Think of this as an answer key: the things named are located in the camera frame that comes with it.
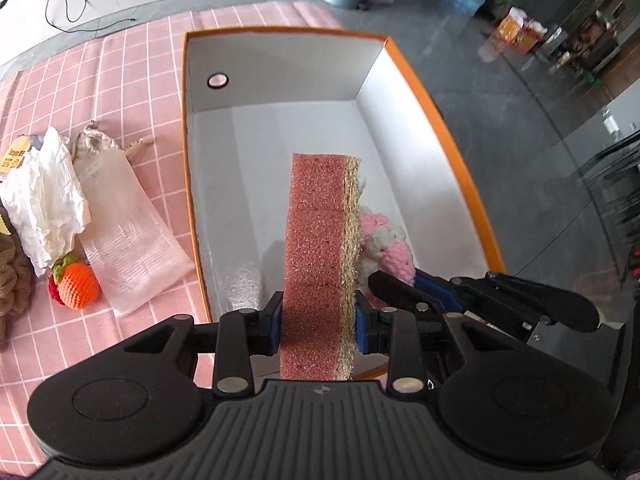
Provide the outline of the pink white crochet pouch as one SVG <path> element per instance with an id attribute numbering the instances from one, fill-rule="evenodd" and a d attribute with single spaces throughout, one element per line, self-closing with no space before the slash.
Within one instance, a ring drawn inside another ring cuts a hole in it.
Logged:
<path id="1" fill-rule="evenodd" d="M 368 278 L 376 271 L 383 271 L 408 285 L 414 284 L 416 267 L 405 230 L 390 221 L 385 214 L 373 212 L 361 206 L 360 254 L 358 259 L 357 288 L 375 308 L 386 303 L 370 291 Z"/>

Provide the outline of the red scouring sponge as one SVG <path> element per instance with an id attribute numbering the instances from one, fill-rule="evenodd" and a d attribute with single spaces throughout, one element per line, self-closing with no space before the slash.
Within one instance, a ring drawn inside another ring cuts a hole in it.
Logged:
<path id="1" fill-rule="evenodd" d="M 280 377 L 347 380 L 355 355 L 359 164 L 293 155 L 284 240 Z"/>

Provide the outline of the translucent mesh drawstring bag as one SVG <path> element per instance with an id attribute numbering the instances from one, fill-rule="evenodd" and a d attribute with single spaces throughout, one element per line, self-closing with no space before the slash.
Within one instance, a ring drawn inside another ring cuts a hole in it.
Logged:
<path id="1" fill-rule="evenodd" d="M 124 316 L 194 270 L 140 184 L 126 152 L 96 122 L 75 138 L 74 169 L 89 204 L 79 234 L 106 301 Z"/>

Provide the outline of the orange crochet strawberry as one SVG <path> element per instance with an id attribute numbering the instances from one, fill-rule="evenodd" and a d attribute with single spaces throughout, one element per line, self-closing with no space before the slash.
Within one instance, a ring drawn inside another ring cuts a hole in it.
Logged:
<path id="1" fill-rule="evenodd" d="M 96 302 L 101 289 L 90 266 L 70 252 L 52 266 L 48 292 L 58 304 L 79 311 Z"/>

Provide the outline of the brown braided plush headband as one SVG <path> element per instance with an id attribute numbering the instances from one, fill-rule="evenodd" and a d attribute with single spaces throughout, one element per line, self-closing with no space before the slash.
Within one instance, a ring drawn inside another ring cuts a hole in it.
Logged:
<path id="1" fill-rule="evenodd" d="M 1 342 L 11 336 L 12 324 L 32 303 L 35 273 L 6 208 L 1 207 Z"/>

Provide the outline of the orange cardboard box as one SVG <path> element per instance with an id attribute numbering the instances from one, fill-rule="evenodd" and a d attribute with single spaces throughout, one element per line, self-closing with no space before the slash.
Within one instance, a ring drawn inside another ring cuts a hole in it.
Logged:
<path id="1" fill-rule="evenodd" d="M 282 290 L 283 377 L 352 376 L 350 302 L 376 270 L 503 270 L 457 144 L 390 38 L 190 32 L 182 106 L 203 299 L 220 318 Z"/>

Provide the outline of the white tissue paper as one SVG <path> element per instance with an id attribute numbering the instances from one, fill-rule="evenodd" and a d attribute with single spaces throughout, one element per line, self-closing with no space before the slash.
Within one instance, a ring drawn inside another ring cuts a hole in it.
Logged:
<path id="1" fill-rule="evenodd" d="M 73 250 L 75 236 L 91 220 L 70 150 L 53 127 L 41 148 L 28 151 L 21 166 L 9 171 L 1 201 L 38 278 Z"/>

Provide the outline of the yellow snack packet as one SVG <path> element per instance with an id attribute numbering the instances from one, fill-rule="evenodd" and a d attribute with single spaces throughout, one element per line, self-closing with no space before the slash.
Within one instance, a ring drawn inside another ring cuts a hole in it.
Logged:
<path id="1" fill-rule="evenodd" d="M 0 176 L 4 180 L 12 169 L 21 166 L 25 155 L 33 148 L 40 150 L 43 135 L 31 134 L 30 136 L 18 136 L 1 157 Z"/>

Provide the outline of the orange gift box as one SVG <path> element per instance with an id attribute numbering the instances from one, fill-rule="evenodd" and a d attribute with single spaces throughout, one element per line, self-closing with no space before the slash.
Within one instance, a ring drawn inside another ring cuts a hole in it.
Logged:
<path id="1" fill-rule="evenodd" d="M 526 54 L 544 40 L 548 28 L 524 10 L 512 6 L 497 27 L 498 36 L 516 52 Z"/>

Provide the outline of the pink checkered tablecloth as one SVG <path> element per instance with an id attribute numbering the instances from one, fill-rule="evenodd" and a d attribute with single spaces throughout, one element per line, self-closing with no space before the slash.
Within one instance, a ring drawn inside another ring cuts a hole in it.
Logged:
<path id="1" fill-rule="evenodd" d="M 48 127 L 73 136 L 88 122 L 121 144 L 152 136 L 134 159 L 134 173 L 180 245 L 190 249 L 180 108 L 184 36 L 240 26 L 333 28 L 337 20 L 316 4 L 267 2 L 184 12 L 87 41 L 2 84 L 1 143 Z M 45 280 L 36 281 L 28 310 L 9 322 L 1 347 L 2 470 L 27 476 L 41 464 L 26 408 L 43 379 L 176 312 L 206 321 L 195 274 L 125 316 L 105 300 L 67 309 L 49 296 Z"/>

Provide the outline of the dark shelf cabinet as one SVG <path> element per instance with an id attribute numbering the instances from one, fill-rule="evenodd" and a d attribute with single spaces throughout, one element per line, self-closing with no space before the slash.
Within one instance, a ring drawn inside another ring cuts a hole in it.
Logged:
<path id="1" fill-rule="evenodd" d="M 615 72 L 639 53 L 639 0 L 565 0 L 553 24 L 561 42 L 552 70 L 568 68 L 616 96 L 637 78 Z"/>

